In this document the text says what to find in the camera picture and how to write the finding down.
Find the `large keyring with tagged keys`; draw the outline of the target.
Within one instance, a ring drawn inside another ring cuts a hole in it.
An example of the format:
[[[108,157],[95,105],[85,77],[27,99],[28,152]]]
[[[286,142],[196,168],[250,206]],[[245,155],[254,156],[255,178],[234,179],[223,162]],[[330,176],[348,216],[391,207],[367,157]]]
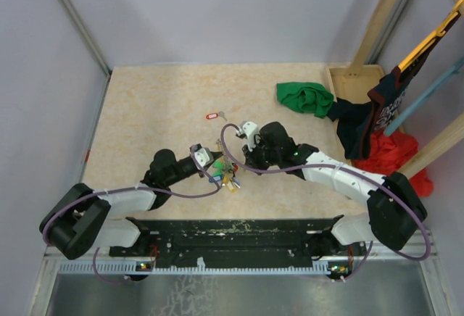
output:
[[[235,193],[241,188],[240,182],[236,177],[236,172],[239,167],[235,162],[232,162],[225,154],[223,143],[220,139],[216,140],[217,150],[222,153],[222,156],[213,162],[212,168],[213,180],[222,183],[222,187],[227,188],[231,193]]]

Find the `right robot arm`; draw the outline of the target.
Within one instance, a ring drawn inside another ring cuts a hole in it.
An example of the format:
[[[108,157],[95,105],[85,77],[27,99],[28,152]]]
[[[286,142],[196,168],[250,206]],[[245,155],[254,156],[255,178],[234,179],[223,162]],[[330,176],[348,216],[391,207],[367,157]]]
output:
[[[359,215],[341,216],[324,236],[324,247],[331,254],[373,240],[399,252],[417,230],[425,229],[426,208],[402,173],[359,170],[312,145],[296,144],[279,122],[262,128],[243,122],[236,135],[246,141],[242,151],[248,170],[258,175],[284,172],[320,183],[364,206]]]

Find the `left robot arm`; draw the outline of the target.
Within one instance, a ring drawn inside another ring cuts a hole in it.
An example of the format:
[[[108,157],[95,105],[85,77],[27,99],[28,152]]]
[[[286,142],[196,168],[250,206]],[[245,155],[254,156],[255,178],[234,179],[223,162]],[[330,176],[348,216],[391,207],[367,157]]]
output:
[[[150,249],[151,239],[130,214],[159,209],[174,196],[171,186],[193,175],[203,177],[222,155],[199,144],[183,159],[177,159],[170,149],[161,149],[134,186],[97,191],[77,183],[42,220],[43,240],[69,260],[104,247],[122,247],[141,256]]]

